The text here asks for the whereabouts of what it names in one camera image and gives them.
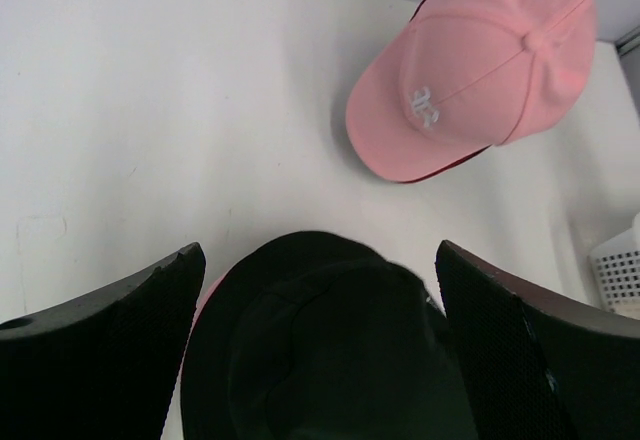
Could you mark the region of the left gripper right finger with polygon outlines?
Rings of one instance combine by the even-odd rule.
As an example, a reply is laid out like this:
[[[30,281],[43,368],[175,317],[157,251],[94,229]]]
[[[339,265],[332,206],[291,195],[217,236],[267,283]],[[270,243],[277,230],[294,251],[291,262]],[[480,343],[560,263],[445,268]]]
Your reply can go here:
[[[636,439],[639,322],[443,241],[436,274],[481,439]]]

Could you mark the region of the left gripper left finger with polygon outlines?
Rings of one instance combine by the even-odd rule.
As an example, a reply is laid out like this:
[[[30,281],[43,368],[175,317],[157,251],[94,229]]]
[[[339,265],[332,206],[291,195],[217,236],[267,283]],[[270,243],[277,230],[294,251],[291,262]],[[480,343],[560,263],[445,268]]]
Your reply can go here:
[[[187,245],[1,325],[4,439],[158,439],[205,274]]]

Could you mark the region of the black hat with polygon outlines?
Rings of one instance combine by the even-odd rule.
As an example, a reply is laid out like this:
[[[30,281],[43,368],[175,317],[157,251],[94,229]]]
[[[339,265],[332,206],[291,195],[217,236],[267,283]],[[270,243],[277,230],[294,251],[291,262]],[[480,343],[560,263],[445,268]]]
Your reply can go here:
[[[301,231],[222,277],[234,439],[476,437],[446,317],[407,268]]]

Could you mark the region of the light pink hat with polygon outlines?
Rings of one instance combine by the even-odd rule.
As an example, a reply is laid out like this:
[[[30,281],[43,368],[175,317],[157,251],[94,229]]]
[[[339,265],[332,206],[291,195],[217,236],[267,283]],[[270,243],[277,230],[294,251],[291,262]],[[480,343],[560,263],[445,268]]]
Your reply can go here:
[[[554,127],[584,90],[594,0],[427,0],[347,102],[348,138],[392,182]]]

